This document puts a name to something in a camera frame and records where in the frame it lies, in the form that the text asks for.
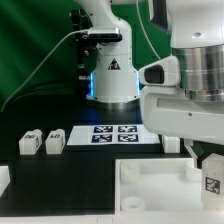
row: white object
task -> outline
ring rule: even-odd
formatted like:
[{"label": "white object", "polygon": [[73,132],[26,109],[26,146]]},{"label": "white object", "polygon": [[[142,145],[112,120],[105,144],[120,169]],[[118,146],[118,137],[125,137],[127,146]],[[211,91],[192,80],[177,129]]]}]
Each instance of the white object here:
[{"label": "white object", "polygon": [[152,133],[224,144],[224,103],[195,103],[176,87],[144,87],[141,115]]},{"label": "white object", "polygon": [[202,202],[205,209],[224,210],[224,156],[212,154],[202,162]]},{"label": "white object", "polygon": [[0,166],[0,197],[10,183],[9,167]]},{"label": "white object", "polygon": [[150,133],[143,125],[96,125],[74,126],[67,145],[103,145],[103,144],[159,144],[157,134]]},{"label": "white object", "polygon": [[136,162],[121,163],[121,181],[123,183],[134,183],[140,177],[140,166]]},{"label": "white object", "polygon": [[223,1],[166,0],[166,4],[172,21],[172,48],[224,44]]},{"label": "white object", "polygon": [[65,146],[65,131],[57,129],[51,131],[46,140],[47,154],[61,154]]},{"label": "white object", "polygon": [[121,210],[125,212],[142,212],[145,210],[145,201],[139,197],[127,197],[121,202]]},{"label": "white object", "polygon": [[93,27],[118,28],[122,41],[98,44],[98,58],[92,73],[92,91],[87,99],[99,103],[128,103],[139,98],[139,77],[132,64],[132,30],[130,25],[115,16],[111,4],[134,1],[74,0],[88,14]]},{"label": "white object", "polygon": [[180,153],[180,138],[163,135],[162,144],[165,153]]},{"label": "white object", "polygon": [[193,161],[187,162],[186,178],[192,182],[201,182],[202,170],[195,168]]},{"label": "white object", "polygon": [[180,83],[179,61],[175,56],[169,56],[139,70],[140,82],[144,85],[161,86],[161,84],[150,84],[145,80],[145,70],[153,66],[161,66],[164,70],[163,86],[177,86]]},{"label": "white object", "polygon": [[42,144],[42,132],[28,131],[19,141],[20,155],[35,155]]}]

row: white block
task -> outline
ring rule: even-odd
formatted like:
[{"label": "white block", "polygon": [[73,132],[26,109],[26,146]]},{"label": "white block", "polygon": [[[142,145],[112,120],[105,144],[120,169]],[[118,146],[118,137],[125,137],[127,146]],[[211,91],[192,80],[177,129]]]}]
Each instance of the white block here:
[{"label": "white block", "polygon": [[9,167],[0,166],[0,197],[10,183]]},{"label": "white block", "polygon": [[57,129],[51,131],[46,140],[47,154],[61,154],[65,146],[65,131]]},{"label": "white block", "polygon": [[180,153],[180,138],[163,135],[162,143],[165,153]]},{"label": "white block", "polygon": [[212,154],[202,162],[202,203],[207,210],[224,210],[224,156]]},{"label": "white block", "polygon": [[42,144],[40,130],[28,131],[19,141],[20,155],[35,155]]}]

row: white plastic part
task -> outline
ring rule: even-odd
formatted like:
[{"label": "white plastic part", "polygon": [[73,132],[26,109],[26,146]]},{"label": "white plastic part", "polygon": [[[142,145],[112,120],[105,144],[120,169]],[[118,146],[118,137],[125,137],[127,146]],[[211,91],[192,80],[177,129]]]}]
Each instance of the white plastic part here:
[{"label": "white plastic part", "polygon": [[139,197],[127,197],[121,202],[121,210],[125,212],[142,212],[145,210],[145,201]]},{"label": "white plastic part", "polygon": [[[163,84],[150,84],[145,80],[145,70],[154,66],[161,66],[164,70]],[[180,83],[180,68],[179,61],[175,56],[169,56],[150,65],[147,65],[139,70],[139,79],[143,85],[155,86],[176,86]]]},{"label": "white plastic part", "polygon": [[224,156],[212,154],[202,162],[204,209],[224,210]]},{"label": "white plastic part", "polygon": [[42,144],[42,132],[28,131],[19,141],[20,155],[35,155]]},{"label": "white plastic part", "polygon": [[51,131],[46,140],[47,154],[61,154],[65,146],[65,131],[57,129]]},{"label": "white plastic part", "polygon": [[180,153],[180,138],[163,135],[162,144],[165,153]]},{"label": "white plastic part", "polygon": [[143,124],[152,133],[224,144],[224,104],[195,103],[176,87],[144,87],[141,98]]},{"label": "white plastic part", "polygon": [[202,180],[202,170],[195,168],[192,160],[187,162],[186,178],[191,182],[201,182]]},{"label": "white plastic part", "polygon": [[223,1],[166,0],[166,3],[172,21],[172,48],[224,44]]},{"label": "white plastic part", "polygon": [[9,167],[0,166],[0,197],[10,183]]},{"label": "white plastic part", "polygon": [[121,181],[123,183],[134,183],[140,177],[140,166],[136,162],[123,162],[121,164]]}]

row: small white box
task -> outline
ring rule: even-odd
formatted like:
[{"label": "small white box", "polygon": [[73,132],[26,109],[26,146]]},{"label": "small white box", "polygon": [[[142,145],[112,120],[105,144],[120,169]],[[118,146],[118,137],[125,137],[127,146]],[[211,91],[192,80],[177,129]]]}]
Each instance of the small white box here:
[{"label": "small white box", "polygon": [[51,131],[46,140],[47,154],[61,154],[65,146],[65,131],[57,129]]},{"label": "small white box", "polygon": [[20,155],[35,155],[42,144],[40,130],[27,131],[19,141]]},{"label": "small white box", "polygon": [[224,210],[224,156],[211,154],[202,163],[204,209]]}]

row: black cable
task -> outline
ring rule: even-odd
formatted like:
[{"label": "black cable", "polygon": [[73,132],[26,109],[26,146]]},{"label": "black cable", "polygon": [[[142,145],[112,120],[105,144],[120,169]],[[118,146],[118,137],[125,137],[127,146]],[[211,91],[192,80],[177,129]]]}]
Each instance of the black cable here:
[{"label": "black cable", "polygon": [[5,109],[10,104],[12,104],[17,98],[19,98],[22,95],[29,94],[30,92],[32,92],[33,89],[40,88],[40,87],[43,87],[43,86],[46,86],[46,85],[61,84],[61,83],[65,83],[65,82],[75,82],[75,81],[78,81],[78,80],[77,79],[68,79],[68,80],[60,80],[60,81],[47,81],[47,82],[42,82],[42,83],[39,83],[39,84],[35,84],[35,85],[32,85],[32,86],[29,86],[29,87],[27,87],[25,89],[20,90],[18,93],[16,93],[10,99],[10,101],[7,102],[7,104],[5,105]]},{"label": "black cable", "polygon": [[10,104],[12,104],[13,102],[15,102],[15,101],[16,101],[18,98],[20,98],[20,97],[23,97],[24,95],[31,94],[31,93],[34,93],[34,92],[50,91],[50,90],[59,90],[59,89],[73,89],[73,88],[74,88],[73,86],[64,86],[64,87],[55,87],[55,88],[46,88],[46,89],[36,89],[36,90],[31,90],[31,91],[24,92],[24,93],[20,94],[19,96],[17,96],[17,97],[14,98],[14,99],[11,99],[11,100],[10,100]]}]

